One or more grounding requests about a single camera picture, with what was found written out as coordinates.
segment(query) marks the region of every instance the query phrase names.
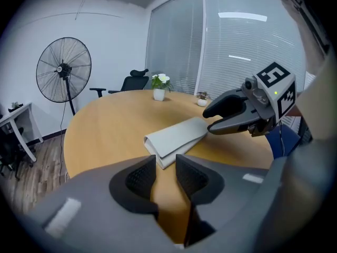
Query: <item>window blinds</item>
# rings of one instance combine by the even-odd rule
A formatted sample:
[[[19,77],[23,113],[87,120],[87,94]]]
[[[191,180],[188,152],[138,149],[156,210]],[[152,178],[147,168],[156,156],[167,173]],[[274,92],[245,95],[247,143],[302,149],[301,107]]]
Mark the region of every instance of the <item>window blinds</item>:
[[[198,91],[214,99],[272,62],[295,73],[302,91],[305,54],[280,0],[206,0],[206,38]],[[291,125],[293,118],[284,122]]]
[[[174,91],[193,94],[199,68],[202,0],[171,0],[155,9],[148,34],[149,75],[165,73]]]

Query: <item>chair armrest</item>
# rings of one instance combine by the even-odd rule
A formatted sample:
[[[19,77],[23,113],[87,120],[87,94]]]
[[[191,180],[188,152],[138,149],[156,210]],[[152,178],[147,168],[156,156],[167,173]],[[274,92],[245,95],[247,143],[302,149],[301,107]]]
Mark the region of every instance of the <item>chair armrest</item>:
[[[109,90],[108,91],[109,94],[114,94],[114,93],[118,93],[118,92],[120,92],[120,91],[114,91],[114,90]]]
[[[91,91],[106,91],[105,88],[89,88]]]
[[[89,90],[91,90],[91,91],[96,91],[99,98],[102,97],[102,91],[106,91],[105,88],[89,88]]]

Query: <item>chair headrest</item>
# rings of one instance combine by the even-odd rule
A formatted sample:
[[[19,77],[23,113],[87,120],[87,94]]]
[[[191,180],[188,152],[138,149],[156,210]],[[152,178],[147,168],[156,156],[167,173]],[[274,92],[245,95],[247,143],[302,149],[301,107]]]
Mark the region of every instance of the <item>chair headrest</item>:
[[[143,71],[138,71],[138,70],[131,70],[130,75],[132,77],[142,77],[145,75],[145,73],[148,72],[148,69],[143,70]]]

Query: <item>round wooden table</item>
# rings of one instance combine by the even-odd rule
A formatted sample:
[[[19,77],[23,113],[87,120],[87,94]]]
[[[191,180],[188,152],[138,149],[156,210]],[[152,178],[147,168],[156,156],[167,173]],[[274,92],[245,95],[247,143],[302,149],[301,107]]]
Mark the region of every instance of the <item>round wooden table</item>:
[[[166,93],[164,101],[153,100],[152,90],[115,93],[82,108],[70,122],[64,140],[64,158],[70,177],[90,169],[149,155],[145,135],[202,117],[193,95]],[[208,124],[220,116],[205,119]],[[207,134],[188,153],[227,164],[266,168],[273,155],[265,137],[252,138],[248,132],[230,135]],[[175,163],[165,170],[156,167],[151,198],[159,207],[158,223],[177,243],[184,241],[190,202],[179,187]]]

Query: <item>fan pole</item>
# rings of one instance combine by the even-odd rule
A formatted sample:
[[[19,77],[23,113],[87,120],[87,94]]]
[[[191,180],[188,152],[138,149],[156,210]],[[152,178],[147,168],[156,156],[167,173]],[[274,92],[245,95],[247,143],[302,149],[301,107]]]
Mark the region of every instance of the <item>fan pole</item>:
[[[68,93],[70,108],[72,108],[73,115],[75,115],[75,110],[74,110],[74,106],[73,106],[72,97],[70,96],[69,79],[68,79],[68,77],[65,77],[63,79],[65,80],[65,86],[67,87],[67,93]]]

